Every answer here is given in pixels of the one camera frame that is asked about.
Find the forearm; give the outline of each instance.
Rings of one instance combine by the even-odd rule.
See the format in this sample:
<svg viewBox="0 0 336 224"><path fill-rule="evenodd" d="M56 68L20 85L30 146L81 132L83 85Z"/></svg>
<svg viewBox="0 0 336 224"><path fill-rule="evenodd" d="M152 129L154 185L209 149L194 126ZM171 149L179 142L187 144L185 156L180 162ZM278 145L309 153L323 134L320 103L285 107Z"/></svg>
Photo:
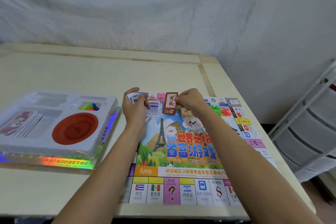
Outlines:
<svg viewBox="0 0 336 224"><path fill-rule="evenodd" d="M254 223L321 223L285 178L210 107L199 118Z"/></svg>
<svg viewBox="0 0 336 224"><path fill-rule="evenodd" d="M97 170L73 195L53 224L111 223L137 148L139 133L126 128Z"/></svg>

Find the wooden table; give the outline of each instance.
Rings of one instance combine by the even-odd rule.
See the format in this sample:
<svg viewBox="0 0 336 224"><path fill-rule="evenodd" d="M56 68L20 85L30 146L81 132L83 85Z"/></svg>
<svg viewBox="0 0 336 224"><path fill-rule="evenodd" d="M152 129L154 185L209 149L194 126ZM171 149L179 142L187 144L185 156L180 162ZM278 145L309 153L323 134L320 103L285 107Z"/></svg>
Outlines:
<svg viewBox="0 0 336 224"><path fill-rule="evenodd" d="M34 90L68 90L116 96L138 86L146 92L198 88L204 96L238 98L281 173L315 212L288 168L217 59L202 55L120 51L43 44L0 46L0 110ZM125 127L119 119L111 148ZM0 215L55 216L87 175L0 169ZM121 204L120 217L248 219L242 207Z"/></svg>

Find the eiffel tower illustration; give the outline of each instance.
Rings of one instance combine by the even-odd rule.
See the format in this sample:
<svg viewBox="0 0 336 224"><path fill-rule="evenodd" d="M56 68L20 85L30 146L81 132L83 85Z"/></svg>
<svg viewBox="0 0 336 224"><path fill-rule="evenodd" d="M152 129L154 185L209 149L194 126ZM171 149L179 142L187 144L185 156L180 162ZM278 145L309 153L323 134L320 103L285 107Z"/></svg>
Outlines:
<svg viewBox="0 0 336 224"><path fill-rule="evenodd" d="M159 147L165 147L165 145L166 145L165 131L163 129L163 118L161 118L159 138L157 139L157 142L156 142L156 145L153 151L157 151Z"/></svg>

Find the question mark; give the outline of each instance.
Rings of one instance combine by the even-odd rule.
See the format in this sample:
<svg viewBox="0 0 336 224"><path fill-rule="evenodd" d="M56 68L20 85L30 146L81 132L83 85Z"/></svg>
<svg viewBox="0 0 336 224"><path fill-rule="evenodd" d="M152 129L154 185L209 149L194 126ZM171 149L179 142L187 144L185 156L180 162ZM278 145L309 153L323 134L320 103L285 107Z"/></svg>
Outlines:
<svg viewBox="0 0 336 224"><path fill-rule="evenodd" d="M171 191L171 195L173 196L173 192L176 190L176 188L174 186L170 186L169 189L168 189L168 192Z"/></svg>

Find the hand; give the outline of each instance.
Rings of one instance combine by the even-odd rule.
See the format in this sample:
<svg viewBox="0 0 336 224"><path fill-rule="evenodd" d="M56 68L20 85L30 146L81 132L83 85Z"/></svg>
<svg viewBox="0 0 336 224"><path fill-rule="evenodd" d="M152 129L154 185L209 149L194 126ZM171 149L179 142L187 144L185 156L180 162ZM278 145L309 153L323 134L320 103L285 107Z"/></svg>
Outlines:
<svg viewBox="0 0 336 224"><path fill-rule="evenodd" d="M191 111L195 117L199 117L202 108L209 107L198 89L189 89L182 92L175 98L175 101Z"/></svg>
<svg viewBox="0 0 336 224"><path fill-rule="evenodd" d="M139 139L146 133L146 111L145 108L150 109L148 100L148 94L140 94L136 104L133 104L128 100L127 94L132 92L138 92L140 88L131 88L124 93L123 108L126 118L126 128L131 129L139 135Z"/></svg>

